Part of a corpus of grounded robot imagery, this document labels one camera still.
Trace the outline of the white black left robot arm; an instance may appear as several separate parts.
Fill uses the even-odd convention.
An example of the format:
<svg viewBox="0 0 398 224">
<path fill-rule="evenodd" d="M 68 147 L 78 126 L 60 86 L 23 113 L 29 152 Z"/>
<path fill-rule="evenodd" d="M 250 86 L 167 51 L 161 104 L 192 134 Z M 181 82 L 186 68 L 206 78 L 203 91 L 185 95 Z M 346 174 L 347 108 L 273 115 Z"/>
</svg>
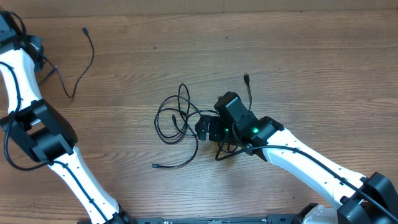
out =
<svg viewBox="0 0 398 224">
<path fill-rule="evenodd" d="M 29 170 L 47 166 L 64 181 L 90 223 L 126 223 L 120 205 L 85 164 L 71 124 L 42 98 L 35 74 L 47 62 L 40 37 L 27 34 L 15 12 L 1 11 L 1 73 L 9 103 L 8 115 L 1 118 L 5 158 L 25 170 L 10 157 L 9 141 L 14 141 L 36 163 Z"/>
</svg>

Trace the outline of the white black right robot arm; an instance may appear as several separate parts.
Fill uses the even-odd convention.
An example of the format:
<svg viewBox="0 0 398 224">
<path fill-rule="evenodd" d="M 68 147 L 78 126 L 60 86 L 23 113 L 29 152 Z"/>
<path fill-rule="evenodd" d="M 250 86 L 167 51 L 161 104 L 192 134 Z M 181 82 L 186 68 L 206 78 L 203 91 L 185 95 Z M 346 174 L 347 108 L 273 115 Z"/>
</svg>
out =
<svg viewBox="0 0 398 224">
<path fill-rule="evenodd" d="M 235 92 L 227 92 L 214 105 L 216 114 L 203 115 L 195 126 L 199 139 L 225 144 L 221 161 L 238 154 L 257 155 L 283 168 L 322 196 L 329 204 L 308 205 L 292 223 L 397 223 L 397 191 L 375 172 L 370 177 L 340 166 L 298 140 L 270 117 L 257 118 Z"/>
</svg>

